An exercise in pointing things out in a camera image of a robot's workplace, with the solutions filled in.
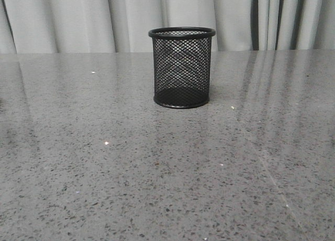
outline table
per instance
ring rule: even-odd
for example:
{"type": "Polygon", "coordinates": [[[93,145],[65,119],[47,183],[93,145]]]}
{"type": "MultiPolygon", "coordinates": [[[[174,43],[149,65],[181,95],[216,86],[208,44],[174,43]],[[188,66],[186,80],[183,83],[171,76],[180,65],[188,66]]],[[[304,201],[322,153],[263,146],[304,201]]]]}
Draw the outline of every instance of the table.
{"type": "Polygon", "coordinates": [[[335,240],[334,69],[213,52],[171,109],[151,53],[0,55],[0,240],[335,240]]]}

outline gray speckled countertop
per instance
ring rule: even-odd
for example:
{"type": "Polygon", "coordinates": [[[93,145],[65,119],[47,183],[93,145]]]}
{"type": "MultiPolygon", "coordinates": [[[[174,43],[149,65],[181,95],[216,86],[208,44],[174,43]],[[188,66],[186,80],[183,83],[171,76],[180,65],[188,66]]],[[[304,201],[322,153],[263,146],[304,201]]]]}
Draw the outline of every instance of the gray speckled countertop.
{"type": "Polygon", "coordinates": [[[0,54],[0,240],[335,240],[334,70],[216,52],[170,109],[151,53],[0,54]]]}

